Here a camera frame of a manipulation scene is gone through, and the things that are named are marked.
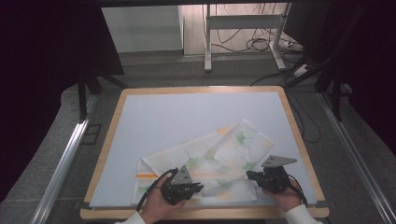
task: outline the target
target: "gray carpet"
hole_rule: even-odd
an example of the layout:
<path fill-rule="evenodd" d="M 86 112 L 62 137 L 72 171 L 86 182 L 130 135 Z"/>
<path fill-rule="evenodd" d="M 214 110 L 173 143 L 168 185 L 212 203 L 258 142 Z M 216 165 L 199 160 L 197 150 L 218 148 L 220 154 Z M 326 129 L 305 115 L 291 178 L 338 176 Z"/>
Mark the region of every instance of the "gray carpet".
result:
<path fill-rule="evenodd" d="M 204 72 L 202 57 L 147 57 L 146 60 L 122 55 L 125 77 L 119 80 L 137 88 L 173 86 L 231 85 L 248 86 L 260 77 L 276 73 L 271 55 L 214 57 L 213 71 Z M 282 75 L 268 77 L 257 85 L 276 85 Z M 316 78 L 288 90 L 293 113 L 301 129 L 306 148 L 319 183 L 331 208 L 323 223 L 383 223 L 370 195 L 361 182 L 334 127 L 313 91 Z M 104 88 L 99 95 L 90 125 L 100 132 L 86 134 L 53 206 L 47 223 L 86 223 L 79 217 L 79 208 L 90 184 L 106 131 L 116 107 L 121 89 L 100 79 Z M 65 146 L 78 122 L 77 88 L 64 92 L 62 107 L 46 139 L 34 159 L 7 198 L 0 204 L 0 223 L 28 223 L 48 185 Z M 351 138 L 375 179 L 396 206 L 396 160 L 383 142 L 348 104 L 341 101 L 341 114 Z M 263 223 L 250 221 L 164 221 L 163 223 Z M 284 219 L 265 223 L 287 223 Z"/>

